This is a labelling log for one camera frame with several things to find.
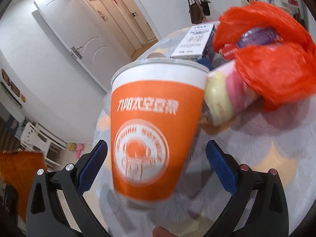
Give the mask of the red plastic trash bag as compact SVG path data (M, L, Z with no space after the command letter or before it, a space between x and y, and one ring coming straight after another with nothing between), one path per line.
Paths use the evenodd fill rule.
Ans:
M272 27L283 40L275 49L248 45L235 53L236 70L264 99L266 111L315 94L315 43L308 31L284 10L255 1L231 7L219 17L215 51L236 42L255 27Z

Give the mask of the orange paper cup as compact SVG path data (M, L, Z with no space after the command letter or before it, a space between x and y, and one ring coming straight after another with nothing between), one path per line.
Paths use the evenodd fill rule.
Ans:
M129 63L111 80L115 191L138 203L172 195L189 154L209 69L183 59Z

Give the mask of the white milk carton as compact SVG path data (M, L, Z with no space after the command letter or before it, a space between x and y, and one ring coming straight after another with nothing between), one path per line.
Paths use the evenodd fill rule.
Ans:
M213 49L215 32L214 23L191 27L172 53L171 58L194 61L207 58L212 61L215 54Z

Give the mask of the orange fuzzy rug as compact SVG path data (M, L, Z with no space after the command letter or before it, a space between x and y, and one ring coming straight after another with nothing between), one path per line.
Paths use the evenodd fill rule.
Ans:
M18 215L26 220L27 204L33 180L39 169L47 170L44 156L32 151L1 151L1 177L18 193Z

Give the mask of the white shoe rack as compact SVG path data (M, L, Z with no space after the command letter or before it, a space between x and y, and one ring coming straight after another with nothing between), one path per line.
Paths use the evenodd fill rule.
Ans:
M40 152L44 156L48 171L61 168L60 152L66 151L66 142L52 134L38 122L28 122L21 135L21 145L27 151Z

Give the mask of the patterned round tablecloth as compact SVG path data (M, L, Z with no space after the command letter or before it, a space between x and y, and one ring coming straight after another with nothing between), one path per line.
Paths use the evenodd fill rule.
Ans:
M162 58L171 58L189 29L170 34L152 46L150 53L159 52ZM209 73L225 63L221 55L215 53ZM96 140L104 140L109 147L96 178L96 194L111 236L151 236L157 226L178 235L206 236L231 198L206 157L206 145L210 140L215 140L238 164L246 164L253 171L266 173L271 168L276 169L287 201L288 236L315 234L314 96L283 105L273 112L265 112L258 98L220 126L208 122L201 109L189 154L172 195L161 202L138 203L120 196L114 189L110 147L111 90L104 99L95 132Z

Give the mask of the pink yellow can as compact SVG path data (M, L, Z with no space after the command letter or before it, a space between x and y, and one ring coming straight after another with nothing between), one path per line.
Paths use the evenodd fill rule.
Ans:
M207 76L202 111L208 122L220 126L239 115L259 98L236 70L236 61L231 60Z

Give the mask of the white open door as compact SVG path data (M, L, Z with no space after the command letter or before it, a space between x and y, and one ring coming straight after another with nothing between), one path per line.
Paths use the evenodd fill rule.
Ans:
M46 23L77 62L105 90L130 58L85 0L35 0Z

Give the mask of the purple package in bag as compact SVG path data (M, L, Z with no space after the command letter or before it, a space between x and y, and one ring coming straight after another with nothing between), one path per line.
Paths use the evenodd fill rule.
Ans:
M244 48L248 45L266 45L277 40L278 34L274 28L252 28L244 33L236 42L237 47Z

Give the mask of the brown hanging handbag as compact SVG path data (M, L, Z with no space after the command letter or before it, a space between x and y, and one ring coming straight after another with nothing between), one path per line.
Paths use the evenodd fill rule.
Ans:
M187 0L192 24L206 23L207 19L202 9L200 0Z

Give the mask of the black small hanging bag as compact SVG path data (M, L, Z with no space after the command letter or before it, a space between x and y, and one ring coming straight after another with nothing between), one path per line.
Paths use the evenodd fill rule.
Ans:
M211 1L209 0L200 0L200 4L203 10L203 13L205 16L210 16L211 15L211 11L209 8L209 4L211 3Z

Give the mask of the wooden inner door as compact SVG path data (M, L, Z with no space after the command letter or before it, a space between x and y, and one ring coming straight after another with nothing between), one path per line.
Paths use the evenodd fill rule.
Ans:
M149 23L134 0L115 0L127 23L142 44L156 40Z

